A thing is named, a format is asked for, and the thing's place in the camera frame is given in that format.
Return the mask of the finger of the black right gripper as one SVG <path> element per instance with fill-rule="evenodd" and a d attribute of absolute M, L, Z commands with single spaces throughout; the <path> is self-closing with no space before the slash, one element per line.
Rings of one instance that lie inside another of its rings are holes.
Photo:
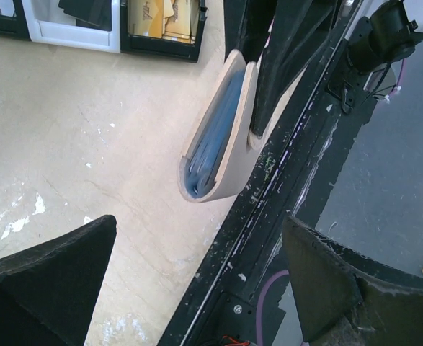
<path fill-rule="evenodd" d="M 261 139 L 288 87 L 331 36 L 342 34 L 359 1 L 278 1 L 263 50 L 251 134 Z"/>
<path fill-rule="evenodd" d="M 246 62 L 259 60 L 275 7 L 275 0 L 225 0 L 225 58 L 237 49 Z"/>

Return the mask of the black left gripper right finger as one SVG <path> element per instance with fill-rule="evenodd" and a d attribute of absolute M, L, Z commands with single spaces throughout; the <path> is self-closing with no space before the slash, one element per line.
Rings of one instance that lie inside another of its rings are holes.
<path fill-rule="evenodd" d="M 282 243 L 303 340 L 423 345 L 423 278 L 336 243 L 286 216 Z"/>

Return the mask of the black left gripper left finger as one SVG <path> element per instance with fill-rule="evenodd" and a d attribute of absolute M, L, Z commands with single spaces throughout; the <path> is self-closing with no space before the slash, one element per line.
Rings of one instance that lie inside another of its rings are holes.
<path fill-rule="evenodd" d="M 0 345 L 83 345 L 117 235 L 102 216 L 0 259 Z"/>

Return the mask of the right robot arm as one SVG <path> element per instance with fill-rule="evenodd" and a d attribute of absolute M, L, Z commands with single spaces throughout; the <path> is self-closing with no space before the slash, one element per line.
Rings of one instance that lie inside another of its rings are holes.
<path fill-rule="evenodd" d="M 359 1 L 225 1 L 226 52 L 238 50 L 259 64 L 250 133 L 262 138 L 282 94 L 324 49 L 345 32 Z M 328 85 L 342 111 L 355 106 L 365 76 L 409 57 L 423 32 L 407 16 L 402 1 L 384 1 L 359 19 L 351 39 L 342 41 L 339 61 Z"/>

